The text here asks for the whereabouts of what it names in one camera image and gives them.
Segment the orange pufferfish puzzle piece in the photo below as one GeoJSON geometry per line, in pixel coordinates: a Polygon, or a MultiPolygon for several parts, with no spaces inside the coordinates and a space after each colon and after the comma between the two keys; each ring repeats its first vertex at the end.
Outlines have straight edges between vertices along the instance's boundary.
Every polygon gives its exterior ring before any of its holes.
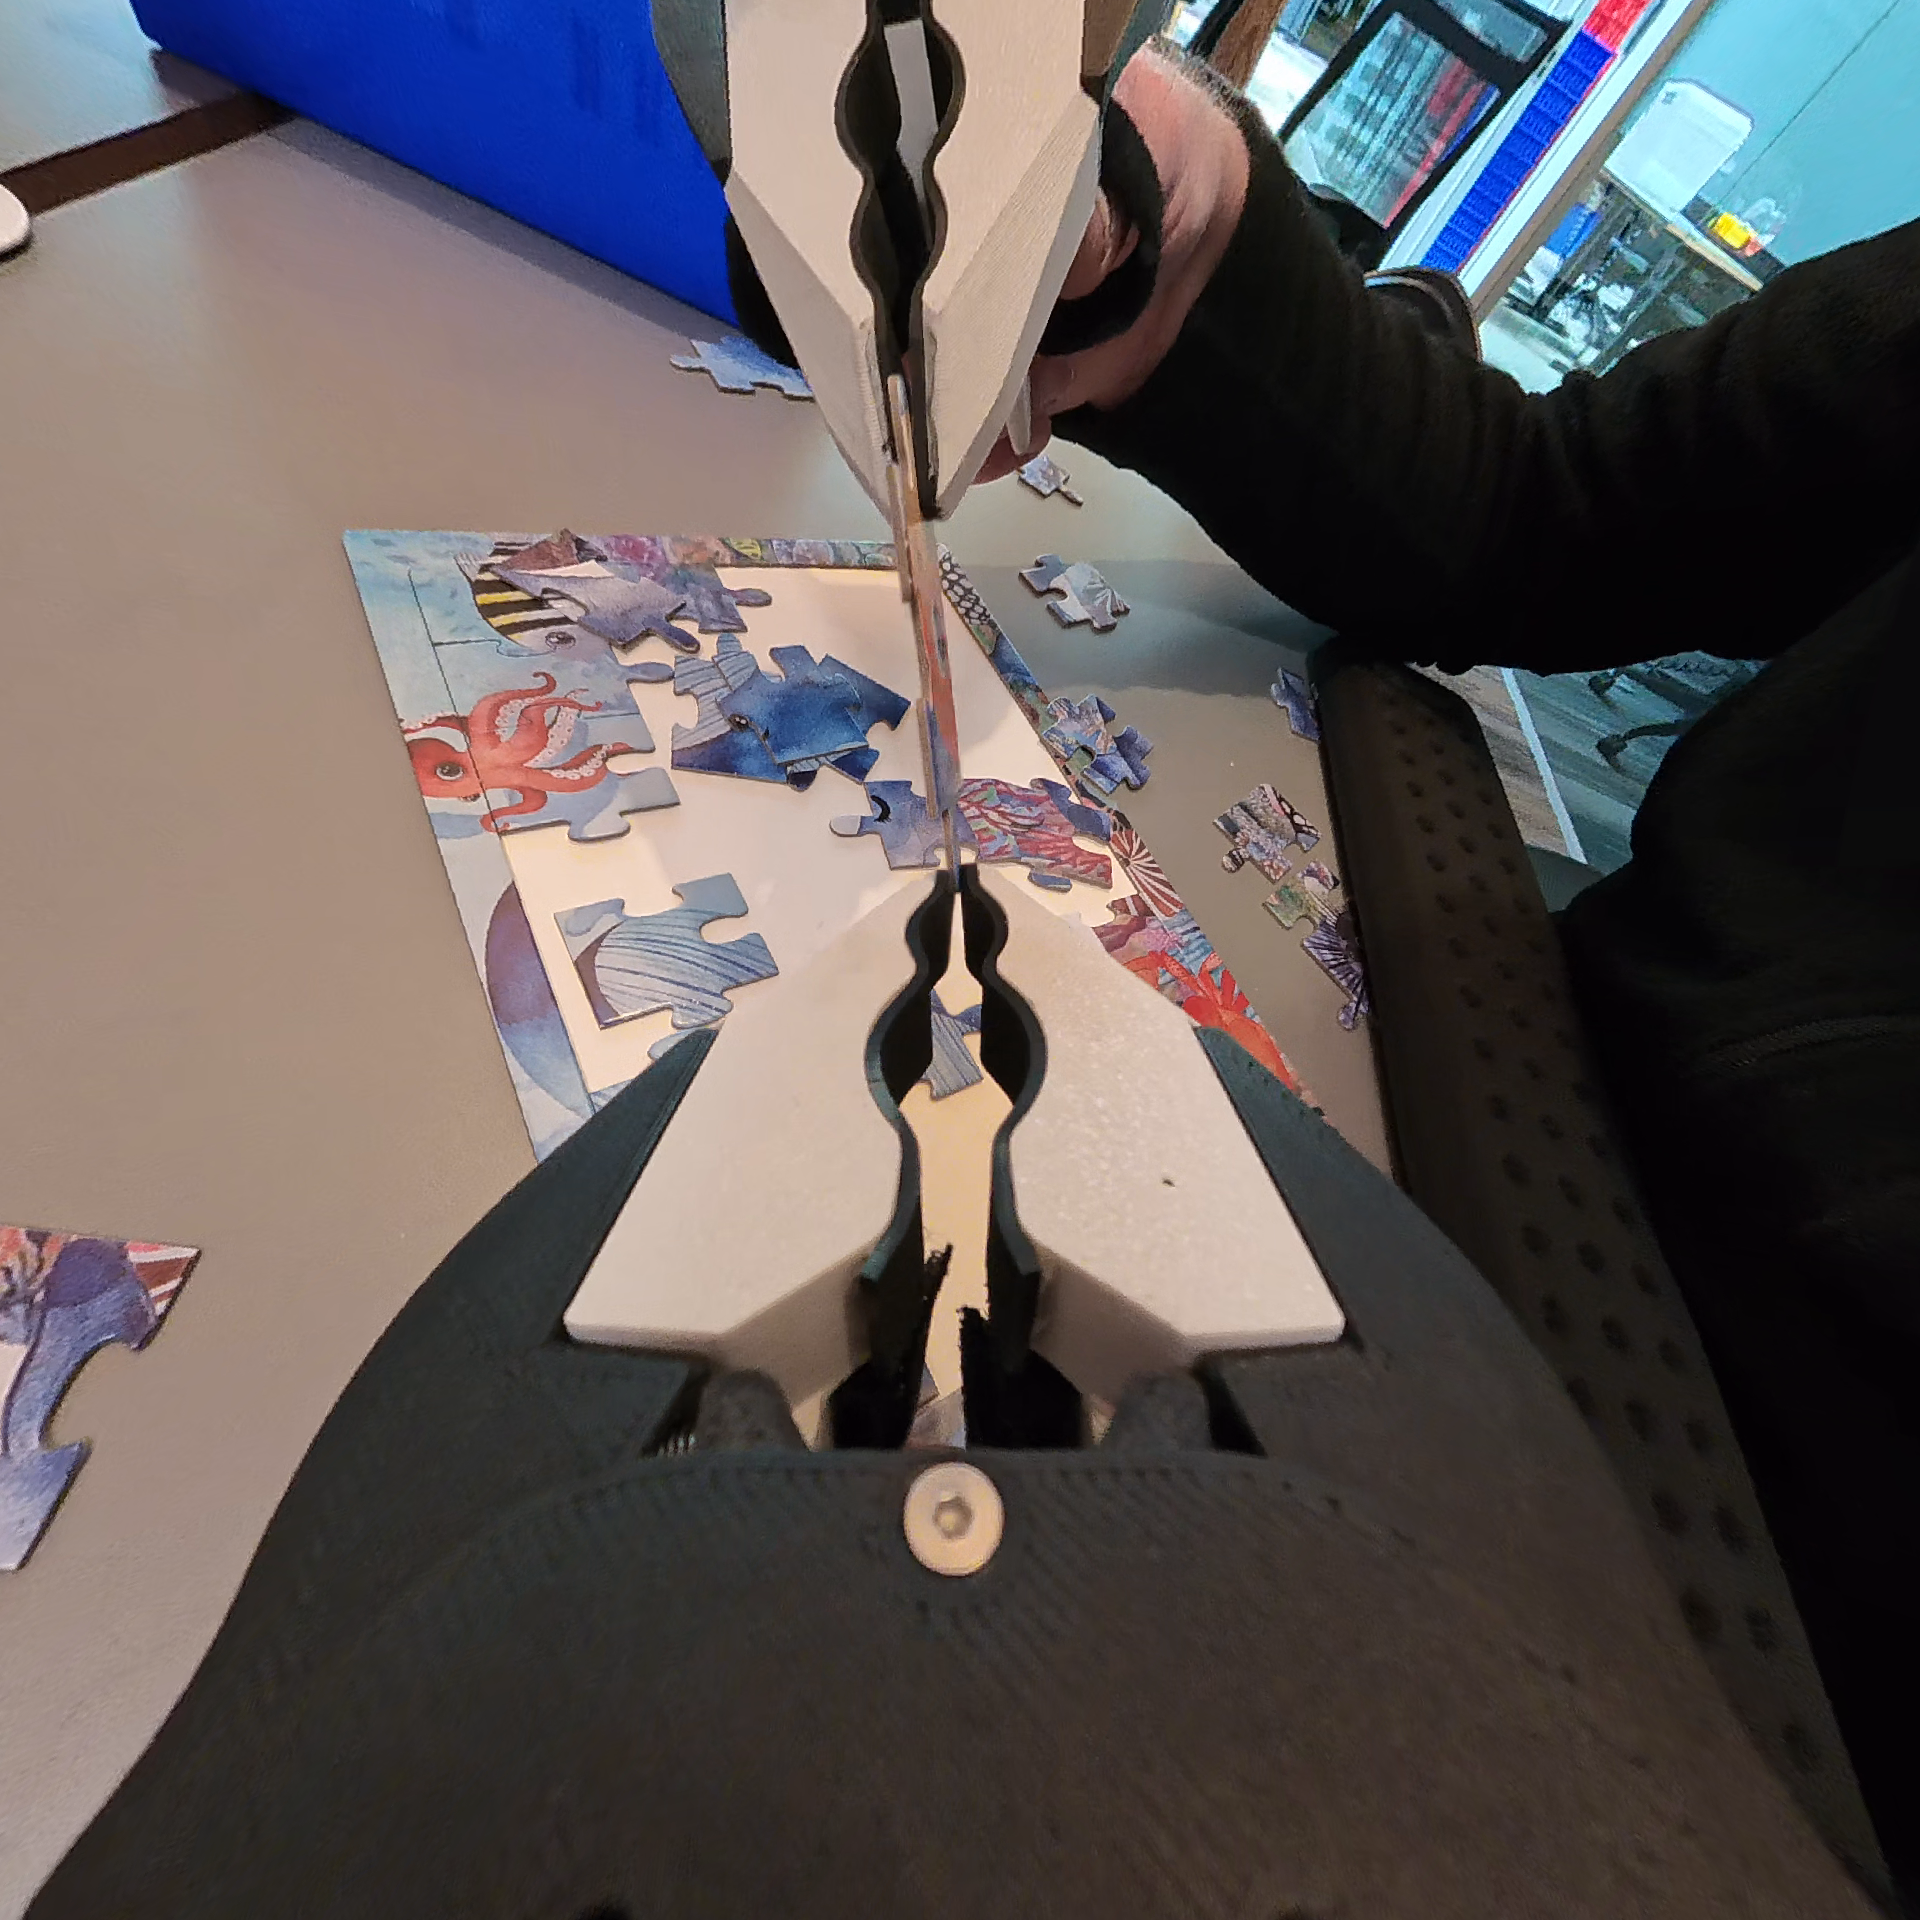
{"type": "Polygon", "coordinates": [[[939,829],[941,869],[957,880],[957,725],[954,671],[943,632],[943,579],[922,513],[913,394],[902,372],[885,377],[891,460],[887,485],[895,530],[895,564],[918,661],[918,707],[929,816],[939,829]]]}

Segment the person's right forearm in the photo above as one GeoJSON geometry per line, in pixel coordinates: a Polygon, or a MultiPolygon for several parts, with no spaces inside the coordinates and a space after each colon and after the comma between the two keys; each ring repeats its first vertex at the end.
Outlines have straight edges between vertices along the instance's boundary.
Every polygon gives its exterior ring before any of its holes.
{"type": "Polygon", "coordinates": [[[1702,328],[1529,394],[1371,293],[1277,141],[1138,396],[1062,435],[1178,501],[1262,587],[1445,668],[1770,658],[1907,562],[1918,229],[1788,267],[1702,328]]]}

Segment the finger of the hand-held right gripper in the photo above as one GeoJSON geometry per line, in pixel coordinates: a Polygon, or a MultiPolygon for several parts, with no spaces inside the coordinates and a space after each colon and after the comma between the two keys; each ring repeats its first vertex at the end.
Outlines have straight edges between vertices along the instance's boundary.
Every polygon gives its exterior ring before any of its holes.
{"type": "Polygon", "coordinates": [[[926,514],[949,516],[999,440],[1098,191],[1086,5],[934,3],[954,72],[929,163],[934,247],[918,289],[926,514]]]}
{"type": "Polygon", "coordinates": [[[889,377],[901,261],[881,185],[898,132],[881,8],[727,3],[727,203],[857,482],[901,520],[889,377]]]}

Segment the red coral navy puzzle piece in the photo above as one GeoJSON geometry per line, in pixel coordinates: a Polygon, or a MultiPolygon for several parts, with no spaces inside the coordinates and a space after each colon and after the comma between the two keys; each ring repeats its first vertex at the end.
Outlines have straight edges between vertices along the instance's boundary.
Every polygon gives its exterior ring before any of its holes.
{"type": "Polygon", "coordinates": [[[1077,880],[1099,889],[1114,884],[1109,853],[1079,847],[1082,836],[1109,847],[1114,816],[1077,801],[1066,784],[967,778],[957,789],[957,810],[980,864],[1015,861],[1049,892],[1066,892],[1077,880]]]}

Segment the blue plastic storage bin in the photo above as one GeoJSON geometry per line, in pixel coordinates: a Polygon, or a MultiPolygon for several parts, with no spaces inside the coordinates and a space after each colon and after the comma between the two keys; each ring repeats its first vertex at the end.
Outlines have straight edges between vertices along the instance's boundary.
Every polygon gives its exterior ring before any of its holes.
{"type": "Polygon", "coordinates": [[[161,48],[734,320],[646,3],[134,3],[161,48]]]}

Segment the pile of loose puzzle pieces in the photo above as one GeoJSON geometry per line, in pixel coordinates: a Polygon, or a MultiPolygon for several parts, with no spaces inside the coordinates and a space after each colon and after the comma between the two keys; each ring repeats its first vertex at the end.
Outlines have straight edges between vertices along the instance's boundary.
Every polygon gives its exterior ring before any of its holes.
{"type": "MultiPolygon", "coordinates": [[[[1098,939],[1148,988],[1179,1007],[1194,1025],[1235,1037],[1279,1077],[1289,1077],[1277,1045],[1237,977],[1145,847],[1141,829],[1110,807],[1122,786],[1145,781],[1148,741],[1134,727],[1114,732],[1114,708],[1098,698],[1046,707],[1043,744],[1091,801],[1087,834],[1109,843],[1134,892],[1109,906],[1098,939]]],[[[1319,829],[1273,784],[1257,784],[1215,816],[1227,840],[1227,874],[1252,869],[1269,880],[1266,916],[1283,929],[1306,925],[1303,952],[1337,986],[1337,1023],[1356,1032],[1370,1011],[1353,916],[1337,899],[1340,879],[1313,853],[1319,829]]]]}

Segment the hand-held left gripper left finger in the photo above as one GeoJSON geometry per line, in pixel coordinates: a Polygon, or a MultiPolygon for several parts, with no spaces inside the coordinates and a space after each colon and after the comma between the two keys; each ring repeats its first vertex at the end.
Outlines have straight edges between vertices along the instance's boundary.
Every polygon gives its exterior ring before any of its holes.
{"type": "Polygon", "coordinates": [[[931,1064],[954,899],[937,874],[882,900],[775,1003],[722,1023],[566,1333],[826,1393],[836,1448],[905,1443],[950,1251],[923,1247],[901,1100],[931,1064]]]}

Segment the few scattered puzzle pieces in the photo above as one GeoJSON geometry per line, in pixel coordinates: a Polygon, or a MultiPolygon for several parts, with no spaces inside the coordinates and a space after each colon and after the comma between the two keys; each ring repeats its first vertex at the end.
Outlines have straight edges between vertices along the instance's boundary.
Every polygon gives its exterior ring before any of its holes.
{"type": "MultiPolygon", "coordinates": [[[[690,353],[673,354],[670,364],[679,371],[706,372],[722,394],[772,388],[788,401],[811,401],[811,388],[798,368],[780,364],[738,333],[729,333],[718,343],[692,340],[687,348],[690,353]]],[[[1015,428],[1026,432],[1026,440],[1015,440],[1015,443],[1030,452],[1018,469],[1020,482],[1043,496],[1062,496],[1079,507],[1084,499],[1073,489],[1068,472],[1039,451],[1039,443],[1030,436],[1026,413],[1015,411],[1015,428]]],[[[1129,613],[1122,597],[1087,562],[1066,562],[1045,556],[1036,564],[1025,567],[1020,579],[1030,592],[1046,597],[1046,610],[1066,629],[1091,627],[1098,633],[1110,633],[1118,619],[1129,613]]]]}

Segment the black perforated pad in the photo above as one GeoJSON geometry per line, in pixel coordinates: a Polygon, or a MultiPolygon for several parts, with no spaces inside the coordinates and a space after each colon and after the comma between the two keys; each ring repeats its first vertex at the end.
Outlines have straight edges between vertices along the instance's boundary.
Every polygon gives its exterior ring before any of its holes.
{"type": "Polygon", "coordinates": [[[1833,1705],[1628,1165],[1482,725],[1452,691],[1342,641],[1309,671],[1398,1173],[1609,1456],[1694,1648],[1761,1753],[1886,1900],[1833,1705]]]}

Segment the person's right hand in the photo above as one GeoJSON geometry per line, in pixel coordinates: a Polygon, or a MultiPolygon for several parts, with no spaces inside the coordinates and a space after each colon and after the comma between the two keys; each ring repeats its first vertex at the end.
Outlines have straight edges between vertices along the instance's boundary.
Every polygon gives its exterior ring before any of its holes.
{"type": "Polygon", "coordinates": [[[1203,64],[1153,39],[1119,72],[1116,105],[1142,135],[1164,194],[1161,255],[1142,315],[1116,338],[1039,354],[1029,372],[1029,440],[1039,451],[1055,416],[1134,399],[1173,351],[1237,231],[1250,155],[1231,104],[1203,64]]]}

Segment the grey blue red-striped puzzle piece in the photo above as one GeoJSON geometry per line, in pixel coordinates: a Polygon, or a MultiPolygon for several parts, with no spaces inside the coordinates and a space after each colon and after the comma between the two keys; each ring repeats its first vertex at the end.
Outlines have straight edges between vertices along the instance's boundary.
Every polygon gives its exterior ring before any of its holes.
{"type": "Polygon", "coordinates": [[[143,1348],[199,1260],[194,1247],[2,1231],[2,1571],[28,1564],[89,1455],[50,1440],[67,1387],[100,1348],[143,1348]]]}

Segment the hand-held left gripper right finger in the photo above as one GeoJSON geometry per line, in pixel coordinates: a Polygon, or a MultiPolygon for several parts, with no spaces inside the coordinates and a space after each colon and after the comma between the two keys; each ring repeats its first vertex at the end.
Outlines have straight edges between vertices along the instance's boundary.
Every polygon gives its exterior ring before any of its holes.
{"type": "Polygon", "coordinates": [[[991,1141],[985,1313],[962,1319],[967,1440],[1074,1449],[1084,1399],[1347,1319],[1220,1077],[1279,1082],[1134,984],[1094,933],[962,869],[991,1141]]]}

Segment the blue whale eye puzzle piece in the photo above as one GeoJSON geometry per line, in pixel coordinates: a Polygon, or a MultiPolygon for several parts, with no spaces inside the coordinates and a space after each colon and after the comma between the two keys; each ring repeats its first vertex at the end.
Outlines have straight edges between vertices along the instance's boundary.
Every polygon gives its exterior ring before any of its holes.
{"type": "Polygon", "coordinates": [[[877,760],[868,735],[895,729],[909,711],[907,698],[835,656],[813,661],[798,644],[775,648],[772,661],[777,674],[757,672],[721,698],[729,727],[751,735],[798,791],[820,771],[865,784],[877,760]]]}

